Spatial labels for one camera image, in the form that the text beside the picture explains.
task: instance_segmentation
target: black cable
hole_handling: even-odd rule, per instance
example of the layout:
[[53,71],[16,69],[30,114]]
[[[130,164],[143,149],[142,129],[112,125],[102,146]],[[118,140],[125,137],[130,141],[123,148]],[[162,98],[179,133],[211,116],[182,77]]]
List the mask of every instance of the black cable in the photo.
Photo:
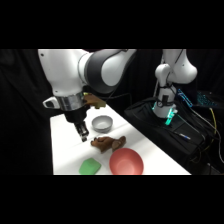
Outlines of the black cable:
[[201,161],[201,159],[202,159],[202,145],[203,145],[203,143],[200,143],[200,145],[198,145],[198,143],[196,143],[196,142],[194,142],[194,141],[192,141],[192,140],[187,140],[187,142],[188,143],[190,143],[190,144],[192,144],[192,145],[195,145],[195,146],[197,146],[197,148],[196,148],[196,152],[199,152],[200,153],[200,158],[199,158],[199,160],[197,161],[197,162],[194,162],[194,160],[197,158],[194,158],[194,159],[191,159],[189,162],[193,162],[194,164],[198,164],[198,163],[200,163],[200,161]]
[[[122,95],[119,95],[119,96],[115,96],[115,97],[110,97],[110,100],[113,100],[113,99],[117,99],[117,98],[120,98],[120,97],[123,97],[123,96],[127,96],[127,95],[129,95],[130,96],[130,105],[132,105],[132,95],[131,95],[131,93],[125,93],[125,94],[122,94]],[[98,97],[98,98],[100,98],[100,99],[109,99],[108,97],[101,97],[101,96],[96,96],[96,97]]]
[[111,93],[111,95],[108,97],[108,99],[106,100],[106,103],[110,100],[110,98],[114,95],[114,93],[116,92],[117,88]]
[[[213,122],[214,122],[214,120],[210,120],[207,118],[206,118],[206,120],[209,121],[211,124],[213,124]],[[221,132],[223,130],[223,125],[222,125],[221,121],[219,121],[219,120],[216,120],[216,122],[219,123],[220,128],[217,128],[217,129],[219,129],[219,131]]]
[[182,108],[182,110],[184,111],[184,113],[186,114],[186,116],[188,116],[188,117],[190,117],[191,119],[193,119],[193,123],[191,123],[191,124],[192,124],[194,127],[196,126],[195,123],[197,123],[197,124],[200,125],[200,127],[206,132],[206,134],[207,134],[208,137],[210,137],[211,139],[219,140],[219,139],[216,138],[214,135],[211,135],[211,134],[208,132],[207,129],[209,129],[211,132],[213,131],[213,129],[211,129],[211,127],[207,126],[207,124],[205,124],[205,123],[204,123],[204,125],[201,124],[201,123],[199,122],[199,119],[198,119],[196,116],[194,116],[194,114],[192,114],[190,110],[189,110],[189,114],[186,113],[186,111],[183,109],[184,105],[183,105],[182,101],[180,102],[179,106],[181,106],[181,108]]
[[[149,122],[147,122],[147,121],[145,121],[145,120],[143,120],[143,119],[141,119],[141,118],[139,118],[135,113],[134,113],[134,111],[133,111],[133,107],[135,106],[135,105],[133,105],[131,108],[129,108],[130,110],[131,110],[131,113],[132,113],[132,115],[135,117],[135,118],[137,118],[139,121],[141,121],[141,122],[143,122],[144,124],[148,124],[148,125],[150,125],[150,126],[153,126],[153,127],[156,127],[156,128],[160,128],[160,129],[163,129],[163,130],[165,130],[165,131],[167,131],[168,133],[169,133],[169,135],[172,137],[172,138],[174,138],[174,136],[172,136],[171,135],[171,133],[172,134],[174,134],[174,135],[177,135],[177,136],[179,136],[182,140],[183,140],[183,138],[180,136],[180,134],[179,133],[177,133],[177,132],[174,132],[174,131],[171,131],[171,130],[169,130],[169,129],[167,129],[167,128],[164,128],[164,127],[162,127],[162,126],[159,126],[159,125],[154,125],[154,124],[151,124],[151,123],[149,123]],[[179,141],[179,140],[177,140],[176,138],[174,138],[185,150],[187,150],[187,148]],[[191,161],[189,161],[189,162],[193,162],[193,163],[199,163],[200,161],[201,161],[201,154],[202,154],[202,144],[204,143],[204,141],[203,141],[203,143],[201,143],[200,145],[198,145],[197,143],[195,143],[194,141],[192,141],[192,140],[186,140],[188,143],[190,143],[190,144],[194,144],[194,145],[196,145],[197,146],[197,149],[196,149],[196,151],[199,151],[199,153],[200,153],[200,158],[199,158],[199,161],[197,161],[197,162],[194,162],[193,160],[191,160]]]
[[[182,55],[183,51],[184,51],[184,49],[181,50],[180,55],[178,56],[178,58],[177,58],[175,64],[179,61],[179,58],[180,58],[180,56]],[[169,78],[169,76],[170,76],[170,72],[169,72],[169,74],[168,74],[167,77],[166,77],[166,85],[167,85],[168,87],[169,87],[169,85],[168,85],[168,78]]]
[[185,109],[183,108],[183,105],[181,105],[181,103],[179,104],[181,112],[185,114],[185,117],[187,117],[187,121],[199,132],[199,134],[202,136],[203,140],[204,140],[204,136],[203,134],[198,130],[198,126],[195,125],[195,121],[193,120],[193,118],[190,117],[190,115],[185,111]]
[[[147,109],[147,111],[150,113],[150,112],[152,112],[153,113],[153,111],[149,111],[149,109],[151,109],[151,107],[149,107],[148,106],[148,104],[145,104],[143,107],[146,107],[146,109]],[[135,115],[135,114],[133,114],[138,120],[141,120],[141,121],[143,121],[141,118],[139,118],[139,117],[137,117],[137,115]],[[153,115],[154,115],[154,117],[155,117],[155,119],[158,121],[158,122],[161,122],[161,120],[153,113]],[[179,136],[179,133],[176,133],[176,132],[174,132],[174,131],[171,131],[171,130],[169,130],[169,129],[167,129],[167,128],[164,128],[164,127],[161,127],[161,126],[156,126],[156,125],[152,125],[152,124],[150,124],[151,126],[155,126],[155,127],[157,127],[157,128],[162,128],[162,129],[164,129],[164,130],[166,130],[166,131],[168,131],[168,132],[170,132],[170,133],[172,133],[172,134],[175,134],[175,135],[178,135]],[[188,142],[189,143],[192,143],[192,144],[195,144],[196,146],[198,146],[198,144],[197,143],[195,143],[195,142],[193,142],[192,140],[188,140]]]

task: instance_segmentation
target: white table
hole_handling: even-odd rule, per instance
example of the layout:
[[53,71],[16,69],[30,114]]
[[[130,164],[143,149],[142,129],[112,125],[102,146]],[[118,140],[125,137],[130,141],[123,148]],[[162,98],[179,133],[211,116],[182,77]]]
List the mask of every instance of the white table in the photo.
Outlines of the white table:
[[[92,120],[101,115],[108,115],[114,120],[111,131],[106,135],[99,134],[92,128]],[[90,134],[88,141],[83,143],[74,125],[68,123],[64,115],[51,118],[55,175],[79,175],[79,168],[83,161],[89,158],[94,158],[102,165],[97,175],[111,175],[109,160],[112,149],[101,154],[99,149],[90,144],[95,137],[103,136],[116,139],[126,136],[127,144],[125,147],[135,150],[143,159],[143,175],[190,175],[108,105],[100,110],[91,108],[87,112],[85,121]]]

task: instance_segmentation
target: green lid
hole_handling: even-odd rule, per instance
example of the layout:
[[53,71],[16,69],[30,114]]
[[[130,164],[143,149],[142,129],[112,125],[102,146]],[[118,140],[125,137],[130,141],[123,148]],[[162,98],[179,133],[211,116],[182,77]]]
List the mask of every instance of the green lid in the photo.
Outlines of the green lid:
[[95,175],[100,168],[101,164],[91,158],[83,162],[81,168],[79,169],[79,173],[81,175]]

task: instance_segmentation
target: red bowl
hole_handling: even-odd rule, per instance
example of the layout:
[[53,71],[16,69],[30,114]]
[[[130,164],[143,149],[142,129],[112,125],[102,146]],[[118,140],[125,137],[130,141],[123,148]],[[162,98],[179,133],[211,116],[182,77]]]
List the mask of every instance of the red bowl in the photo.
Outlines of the red bowl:
[[144,163],[132,149],[119,149],[110,158],[110,170],[113,175],[142,175]]

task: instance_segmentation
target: small bowl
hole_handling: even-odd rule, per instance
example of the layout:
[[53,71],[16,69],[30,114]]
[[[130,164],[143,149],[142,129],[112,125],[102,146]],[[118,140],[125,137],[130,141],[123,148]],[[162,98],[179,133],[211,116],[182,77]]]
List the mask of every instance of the small bowl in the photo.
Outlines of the small bowl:
[[123,148],[115,151],[111,156],[110,170],[113,175],[142,175],[144,163],[137,152]]
[[108,116],[99,116],[92,121],[93,129],[99,133],[108,133],[113,126],[113,119]]

